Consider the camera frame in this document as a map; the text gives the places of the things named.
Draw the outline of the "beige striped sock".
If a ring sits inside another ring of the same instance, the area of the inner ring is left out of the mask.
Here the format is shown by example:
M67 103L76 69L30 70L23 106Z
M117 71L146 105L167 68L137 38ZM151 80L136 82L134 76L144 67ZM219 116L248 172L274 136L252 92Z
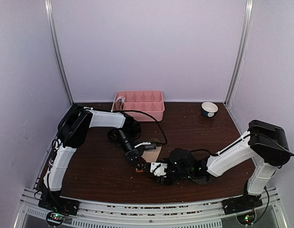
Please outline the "beige striped sock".
M156 162L161 152L161 145L159 140L156 138L150 139L148 142L156 143L157 147L155 150L144 151L143 148L137 148L141 155L141 159L147 162L144 172L150 172L150 166L152 162Z

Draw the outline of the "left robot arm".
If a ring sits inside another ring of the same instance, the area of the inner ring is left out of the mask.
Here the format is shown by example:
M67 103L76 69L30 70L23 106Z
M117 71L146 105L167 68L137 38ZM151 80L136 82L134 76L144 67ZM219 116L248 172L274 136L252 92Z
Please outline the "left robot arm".
M142 169L142 156L138 146L134 145L134 139L141 134L138 121L122 112L101 111L74 104L58 124L57 136L52 142L55 155L48 161L48 170L40 187L42 200L53 211L63 207L59 192L64 175L72 156L85 143L89 130L93 128L109 128L108 138L121 145L128 162L136 169Z

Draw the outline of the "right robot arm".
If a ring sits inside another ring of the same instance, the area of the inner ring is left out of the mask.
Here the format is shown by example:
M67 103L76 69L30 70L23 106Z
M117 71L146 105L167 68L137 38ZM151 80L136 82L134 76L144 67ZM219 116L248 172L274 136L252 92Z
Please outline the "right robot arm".
M289 151L283 128L252 120L245 131L229 146L196 160L191 151L176 148L167 159L151 163L151 173L158 182L172 184L176 179L189 179L207 184L229 169L255 156L261 158L252 176L246 181L244 193L237 199L241 209L249 209L259 199L276 170L287 164L294 153Z

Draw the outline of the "rolled socks in tray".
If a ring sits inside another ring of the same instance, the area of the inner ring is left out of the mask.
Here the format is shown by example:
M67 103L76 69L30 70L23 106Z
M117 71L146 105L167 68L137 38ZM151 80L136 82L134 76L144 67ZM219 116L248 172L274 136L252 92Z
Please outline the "rolled socks in tray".
M114 110L123 111L126 97L124 95L118 95L114 101Z

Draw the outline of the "pink divided organizer tray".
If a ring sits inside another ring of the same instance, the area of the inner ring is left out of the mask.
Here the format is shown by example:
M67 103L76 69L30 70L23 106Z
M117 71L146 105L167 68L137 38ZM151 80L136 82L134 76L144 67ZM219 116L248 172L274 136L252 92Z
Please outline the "pink divided organizer tray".
M141 111L153 116L158 122L163 120L165 107L162 91L119 91L115 94L115 98L118 95L126 97L123 111Z

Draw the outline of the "white and teal bowl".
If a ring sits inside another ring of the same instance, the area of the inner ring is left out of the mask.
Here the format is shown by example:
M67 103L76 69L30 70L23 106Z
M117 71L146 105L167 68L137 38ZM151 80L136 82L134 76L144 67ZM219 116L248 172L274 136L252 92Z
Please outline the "white and teal bowl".
M218 106L212 102L203 102L201 104L201 114L207 118L213 118L218 112Z

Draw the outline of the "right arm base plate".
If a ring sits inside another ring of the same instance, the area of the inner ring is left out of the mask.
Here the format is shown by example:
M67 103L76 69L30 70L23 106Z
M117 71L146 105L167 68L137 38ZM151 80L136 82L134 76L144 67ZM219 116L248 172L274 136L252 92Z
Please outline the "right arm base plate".
M263 205L259 197L239 196L235 198L225 199L222 202L222 208L225 215L235 214L237 221L241 225L252 225L256 221L257 207Z

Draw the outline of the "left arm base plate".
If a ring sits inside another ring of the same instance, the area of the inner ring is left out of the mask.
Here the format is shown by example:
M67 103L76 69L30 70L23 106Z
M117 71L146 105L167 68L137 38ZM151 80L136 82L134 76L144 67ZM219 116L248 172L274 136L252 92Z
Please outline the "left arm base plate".
M79 209L79 201L73 199L59 198L55 202L52 198L40 199L38 206L49 210L46 214L46 222L52 227L62 225L68 216L76 216Z

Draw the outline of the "aluminium front rail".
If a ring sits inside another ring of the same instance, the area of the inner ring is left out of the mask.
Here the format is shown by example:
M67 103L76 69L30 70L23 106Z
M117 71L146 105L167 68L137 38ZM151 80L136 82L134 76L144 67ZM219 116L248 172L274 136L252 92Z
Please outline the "aluminium front rail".
M290 228L284 207L276 191L262 193L263 205L254 210L226 214L222 201L227 198L166 204L122 204L77 199L76 216L68 216L58 228ZM50 228L46 222L49 210L38 207L35 189L25 188L17 205L12 228ZM256 213L259 220L252 226L242 225L244 214Z

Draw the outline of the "left aluminium frame post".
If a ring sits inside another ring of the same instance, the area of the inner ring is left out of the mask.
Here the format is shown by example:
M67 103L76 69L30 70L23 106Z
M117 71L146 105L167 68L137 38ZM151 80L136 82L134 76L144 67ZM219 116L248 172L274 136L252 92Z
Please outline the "left aluminium frame post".
M50 29L50 33L51 33L54 54L55 54L55 59L56 59L59 75L60 75L60 78L62 81L64 92L65 92L66 97L68 99L68 102L70 105L72 105L74 103L74 100L73 100L73 97L72 97L72 94L70 91L69 83L66 78L66 72L65 72L64 65L63 65L63 59L62 59L62 55L61 55L60 48L59 48L54 13L53 13L53 7L52 7L52 1L45 0L44 3L45 3L47 20L49 23L49 29Z

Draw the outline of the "aluminium frame post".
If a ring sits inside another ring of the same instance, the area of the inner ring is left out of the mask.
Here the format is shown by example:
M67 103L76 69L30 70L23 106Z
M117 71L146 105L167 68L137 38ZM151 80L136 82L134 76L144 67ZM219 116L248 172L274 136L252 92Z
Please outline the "aluminium frame post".
M243 59L244 59L245 51L246 51L247 44L248 44L250 30L251 30L253 8L254 8L254 0L247 0L246 7L245 7L245 13L244 13L241 38L240 38L240 43L239 43L239 47L238 47L238 51L237 51L237 58L235 61L235 65L234 65L234 69L233 69L233 73L232 73L232 78L231 78L231 81L229 84L228 93L227 93L227 96L225 99L225 105L227 107L231 107L231 103L232 103L234 94L236 92L237 83L239 81L239 77L241 74Z
M60 75L60 78L62 81L64 92L65 92L66 97L68 99L68 102L70 105L72 105L74 103L74 100L73 100L73 97L72 97L72 94L70 91L69 83L66 78L66 72L65 72L64 65L63 65L63 59L62 59L62 55L61 55L60 48L59 48L54 13L53 13L53 7L52 7L52 1L45 0L44 3L45 3L47 20L49 23L49 29L50 29L50 33L51 33L54 54L55 54L55 59L56 59L59 75Z

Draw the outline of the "right aluminium frame post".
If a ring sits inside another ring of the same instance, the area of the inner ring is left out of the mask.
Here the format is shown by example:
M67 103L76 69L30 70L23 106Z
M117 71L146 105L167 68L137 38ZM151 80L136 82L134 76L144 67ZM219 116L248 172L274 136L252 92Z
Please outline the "right aluminium frame post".
M225 105L227 107L231 107L231 103L232 103L234 94L236 92L237 83L239 81L239 77L241 74L243 59L244 59L245 51L246 51L247 44L248 44L250 30L251 30L253 8L254 8L254 0L247 0L246 7L245 7L245 13L244 13L241 38L240 38L240 43L239 43L239 47L238 47L238 51L237 51L237 58L235 61L235 65L234 65L234 69L233 69L233 73L232 73L232 78L231 78L231 81L229 84L228 93L227 93L227 96L225 99Z

